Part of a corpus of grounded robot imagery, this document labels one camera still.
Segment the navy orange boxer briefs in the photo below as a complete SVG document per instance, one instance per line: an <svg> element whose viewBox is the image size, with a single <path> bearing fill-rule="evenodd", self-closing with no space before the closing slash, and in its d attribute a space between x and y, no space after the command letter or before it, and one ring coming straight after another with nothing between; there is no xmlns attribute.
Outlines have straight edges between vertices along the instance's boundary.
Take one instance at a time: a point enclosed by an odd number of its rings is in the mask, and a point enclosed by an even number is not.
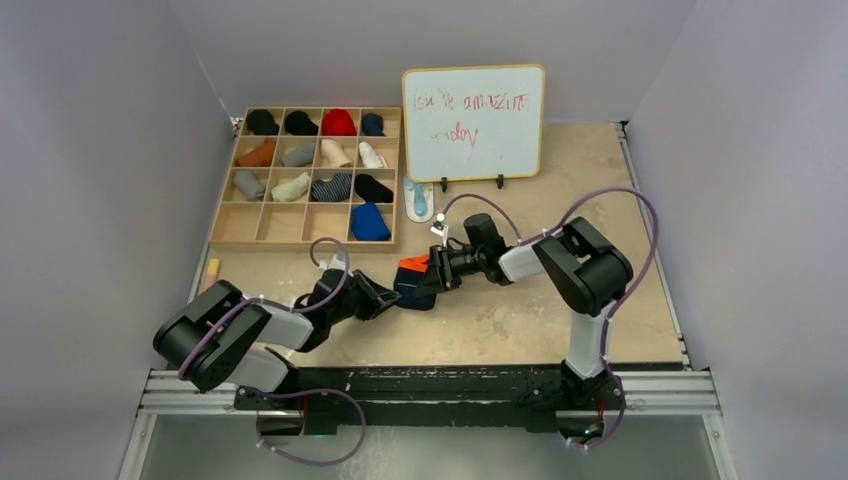
<svg viewBox="0 0 848 480"><path fill-rule="evenodd" d="M427 254L402 258L399 261L393 282L393 290L400 295L396 302L398 307L415 311L428 311L435 307L435 294L420 297L415 294L416 288L424 279L428 264Z"/></svg>

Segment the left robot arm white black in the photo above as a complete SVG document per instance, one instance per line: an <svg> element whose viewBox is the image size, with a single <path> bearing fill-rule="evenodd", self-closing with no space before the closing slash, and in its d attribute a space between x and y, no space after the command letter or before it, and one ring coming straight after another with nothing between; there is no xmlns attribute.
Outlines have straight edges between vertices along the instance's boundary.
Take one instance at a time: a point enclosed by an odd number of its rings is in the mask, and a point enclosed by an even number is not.
<svg viewBox="0 0 848 480"><path fill-rule="evenodd" d="M201 392L236 383L258 389L272 408L284 409L298 395L298 382L288 375L294 368L258 343L308 353L340 322L373 320L400 298L359 270L324 271L292 307L247 299L232 283L219 280L163 324L152 346L177 368L180 379Z"/></svg>

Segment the grey underwear cream waistband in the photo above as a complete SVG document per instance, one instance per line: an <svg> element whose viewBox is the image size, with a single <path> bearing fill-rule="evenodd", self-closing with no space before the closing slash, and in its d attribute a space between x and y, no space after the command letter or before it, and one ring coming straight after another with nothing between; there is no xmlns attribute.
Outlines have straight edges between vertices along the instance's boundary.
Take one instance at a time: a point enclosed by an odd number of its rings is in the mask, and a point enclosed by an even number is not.
<svg viewBox="0 0 848 480"><path fill-rule="evenodd" d="M259 177L253 171L237 171L233 175L232 183L247 201L257 202L263 200L266 187L260 182Z"/></svg>

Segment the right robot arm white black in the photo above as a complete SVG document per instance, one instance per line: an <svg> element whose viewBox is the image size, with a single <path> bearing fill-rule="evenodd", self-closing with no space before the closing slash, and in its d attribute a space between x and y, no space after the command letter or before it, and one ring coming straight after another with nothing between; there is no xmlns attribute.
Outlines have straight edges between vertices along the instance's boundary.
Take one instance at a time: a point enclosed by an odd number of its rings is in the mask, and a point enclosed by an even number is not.
<svg viewBox="0 0 848 480"><path fill-rule="evenodd" d="M596 399L601 391L597 376L607 361L610 312L623 299L634 276L630 261L583 217L552 235L516 246L506 244L488 214L466 218L465 242L446 234L444 219L443 214L438 215L431 227L442 243L429 248L428 266L414 295L455 290L464 277L478 273L501 286L547 275L572 310L565 358L571 373L562 379L561 392L576 407Z"/></svg>

